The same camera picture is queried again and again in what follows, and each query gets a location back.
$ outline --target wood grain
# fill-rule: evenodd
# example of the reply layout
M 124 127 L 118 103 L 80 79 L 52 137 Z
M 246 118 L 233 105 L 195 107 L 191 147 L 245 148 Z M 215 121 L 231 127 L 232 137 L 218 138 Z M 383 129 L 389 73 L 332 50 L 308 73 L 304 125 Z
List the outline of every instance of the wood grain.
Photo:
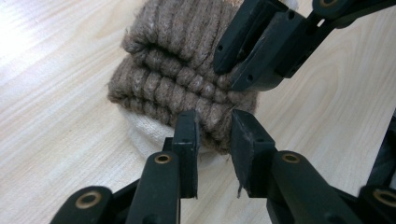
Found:
M 310 7 L 301 1 L 301 12 Z M 117 191 L 144 160 L 106 99 L 143 1 L 0 3 L 0 222 L 48 223 L 78 189 Z M 334 31 L 294 78 L 261 94 L 257 118 L 279 149 L 304 154 L 336 187 L 365 183 L 396 106 L 396 9 Z M 199 175 L 182 223 L 268 223 L 230 161 Z

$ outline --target metal rivet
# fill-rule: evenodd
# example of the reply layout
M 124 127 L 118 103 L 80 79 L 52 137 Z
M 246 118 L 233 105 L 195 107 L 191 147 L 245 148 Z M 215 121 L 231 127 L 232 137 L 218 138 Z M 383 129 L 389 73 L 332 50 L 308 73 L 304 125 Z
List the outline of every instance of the metal rivet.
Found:
M 286 161 L 286 162 L 290 162 L 290 163 L 298 163 L 298 162 L 300 162 L 300 158 L 298 158 L 296 155 L 291 154 L 291 153 L 284 154 L 282 156 L 282 160 Z
M 390 207 L 396 207 L 396 194 L 385 189 L 376 189 L 373 192 L 374 197 L 381 203 Z
M 154 160 L 159 164 L 164 164 L 164 163 L 168 163 L 170 160 L 172 160 L 172 158 L 166 154 L 161 154 L 156 156 Z
M 76 207 L 79 209 L 87 209 L 98 204 L 101 199 L 102 194 L 96 190 L 92 190 L 79 196 L 79 198 L 76 200 Z
M 323 7 L 333 7 L 337 2 L 338 0 L 320 0 L 320 5 Z

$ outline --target wooden table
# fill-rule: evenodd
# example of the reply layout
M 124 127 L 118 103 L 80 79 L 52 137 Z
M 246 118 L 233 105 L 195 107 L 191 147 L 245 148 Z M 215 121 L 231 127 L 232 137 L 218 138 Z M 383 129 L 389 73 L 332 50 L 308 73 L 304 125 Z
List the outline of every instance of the wooden table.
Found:
M 301 1 L 307 14 L 309 1 Z M 0 222 L 48 223 L 78 189 L 117 191 L 144 160 L 106 99 L 142 1 L 0 4 Z M 305 155 L 357 194 L 396 106 L 396 7 L 334 31 L 290 80 L 263 92 L 257 118 L 278 149 Z M 265 200 L 236 199 L 231 161 L 199 174 L 182 223 L 267 223 Z

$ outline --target yarn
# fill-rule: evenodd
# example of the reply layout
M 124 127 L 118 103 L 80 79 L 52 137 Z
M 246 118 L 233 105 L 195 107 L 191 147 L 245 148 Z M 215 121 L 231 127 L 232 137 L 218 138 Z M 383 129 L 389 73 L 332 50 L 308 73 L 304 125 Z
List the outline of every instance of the yarn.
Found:
M 129 54 L 111 78 L 107 98 L 171 127 L 178 113 L 195 109 L 203 145 L 227 153 L 232 110 L 254 113 L 257 99 L 257 92 L 231 91 L 231 73 L 213 71 L 216 45 L 239 6 L 240 1 L 148 0 L 122 40 Z

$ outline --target black plastic part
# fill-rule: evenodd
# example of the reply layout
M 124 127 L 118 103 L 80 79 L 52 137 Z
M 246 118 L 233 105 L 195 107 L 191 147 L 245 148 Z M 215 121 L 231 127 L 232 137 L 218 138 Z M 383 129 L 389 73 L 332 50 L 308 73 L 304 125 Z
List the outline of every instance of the black plastic part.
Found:
M 250 198 L 263 198 L 270 186 L 271 160 L 275 141 L 256 118 L 245 111 L 233 110 L 230 154 L 239 184 Z
M 396 170 L 396 117 L 392 117 L 367 185 L 389 186 Z
M 172 137 L 166 137 L 165 141 L 163 142 L 163 151 L 172 151 Z
M 138 184 L 139 179 L 113 194 L 111 202 L 111 212 L 115 217 L 113 223 L 125 223 Z
M 215 72 L 230 72 L 248 55 L 274 14 L 286 10 L 278 0 L 245 0 L 216 47 Z
M 148 157 L 125 223 L 179 223 L 178 165 L 173 152 Z
M 385 186 L 365 186 L 358 198 L 366 223 L 396 223 L 396 190 Z
M 361 223 L 302 155 L 277 152 L 272 173 L 295 223 Z
M 396 0 L 314 0 L 314 11 L 305 18 L 276 2 L 245 1 L 218 43 L 216 73 L 230 72 L 242 62 L 232 74 L 233 91 L 275 88 L 296 73 L 333 29 L 396 5 Z
M 248 57 L 232 74 L 232 90 L 268 91 L 279 85 L 287 73 L 276 69 L 299 40 L 297 33 L 307 26 L 306 18 L 292 10 L 277 12 Z
M 67 199 L 51 223 L 108 223 L 112 216 L 106 210 L 112 197 L 111 190 L 104 187 L 81 189 Z
M 343 15 L 332 21 L 332 26 L 344 28 L 360 17 L 395 5 L 396 0 L 356 0 Z
M 197 155 L 199 146 L 200 138 L 197 114 L 194 110 L 180 113 L 177 117 L 172 151 L 180 158 L 181 198 L 197 197 Z
M 294 218 L 287 205 L 267 199 L 267 210 L 273 224 L 294 223 Z
M 358 198 L 346 192 L 343 192 L 340 189 L 332 189 L 338 194 L 338 197 L 340 197 L 344 201 L 344 203 L 346 203 L 346 205 L 362 220 L 361 210 L 358 205 Z
M 334 20 L 343 15 L 355 0 L 314 0 L 312 8 L 315 14 L 328 20 Z

